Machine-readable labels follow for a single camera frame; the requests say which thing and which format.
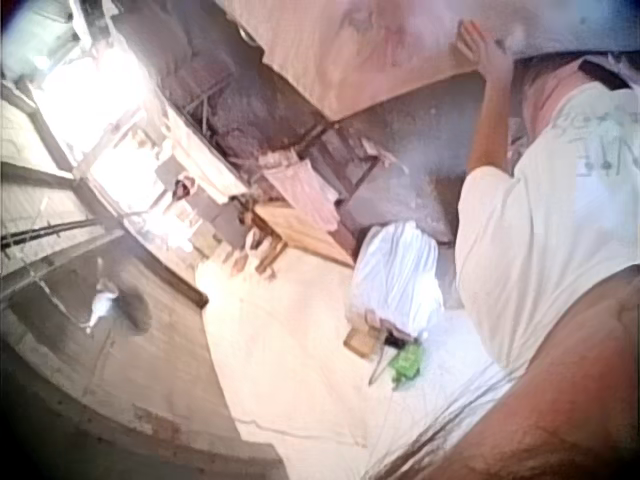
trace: wire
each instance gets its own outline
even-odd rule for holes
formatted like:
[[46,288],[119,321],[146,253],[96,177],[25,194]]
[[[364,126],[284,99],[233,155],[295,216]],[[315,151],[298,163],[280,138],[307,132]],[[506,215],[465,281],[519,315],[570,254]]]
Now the wire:
[[[42,212],[44,211],[44,209],[47,207],[48,203],[49,203],[49,197],[46,196],[44,197],[44,199],[42,200],[42,203],[40,204],[40,208],[38,209],[37,215],[34,217],[31,230],[33,230],[33,228],[35,227],[35,224],[40,219],[40,216],[42,215]],[[8,237],[9,237],[9,241],[13,245],[13,239],[11,237],[11,234],[8,233]],[[23,245],[20,252],[18,252],[18,259],[23,263],[24,267],[29,272],[29,276],[42,288],[42,290],[44,290],[44,293],[49,297],[51,302],[53,302],[53,304],[58,308],[58,310],[60,310],[75,325],[79,325],[80,322],[78,322],[74,318],[74,316],[71,315],[71,313],[69,313],[69,311],[66,309],[64,304],[58,299],[58,297],[55,296],[55,294],[51,291],[49,286],[40,278],[40,276],[36,272],[33,271],[33,269],[31,268],[31,265],[29,265],[29,263],[25,260],[24,251],[28,243],[29,243],[29,237],[27,237],[27,242]]]

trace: wooden block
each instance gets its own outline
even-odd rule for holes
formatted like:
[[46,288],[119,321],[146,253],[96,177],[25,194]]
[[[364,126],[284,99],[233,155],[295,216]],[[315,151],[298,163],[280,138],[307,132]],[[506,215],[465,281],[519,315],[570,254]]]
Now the wooden block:
[[368,359],[378,350],[383,341],[384,332],[382,330],[352,328],[347,333],[343,345],[360,358]]

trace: white cloth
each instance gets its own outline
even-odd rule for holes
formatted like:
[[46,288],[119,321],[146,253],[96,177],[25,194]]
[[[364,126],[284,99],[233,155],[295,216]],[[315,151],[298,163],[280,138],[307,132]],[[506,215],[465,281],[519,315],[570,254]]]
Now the white cloth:
[[464,184],[458,287],[485,348],[509,371],[524,371],[582,294],[640,263],[638,100],[580,87],[513,178],[482,167]]
[[349,317],[373,310],[403,332],[426,337],[442,310],[437,263],[438,244],[415,222],[372,229],[353,271]]

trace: hand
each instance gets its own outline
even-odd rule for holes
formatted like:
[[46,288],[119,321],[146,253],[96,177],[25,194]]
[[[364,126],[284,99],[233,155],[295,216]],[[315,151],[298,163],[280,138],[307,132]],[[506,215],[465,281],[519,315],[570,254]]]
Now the hand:
[[511,84],[513,58],[499,46],[496,39],[483,31],[473,20],[461,20],[456,46],[472,62],[487,82]]

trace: white t-shirt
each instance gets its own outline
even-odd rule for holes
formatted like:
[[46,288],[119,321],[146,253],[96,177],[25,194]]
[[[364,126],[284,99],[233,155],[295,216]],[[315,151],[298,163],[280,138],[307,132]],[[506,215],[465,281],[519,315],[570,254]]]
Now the white t-shirt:
[[489,354],[522,373],[569,307],[640,264],[640,108],[590,83],[558,106],[514,177],[481,167],[459,204],[458,288]]

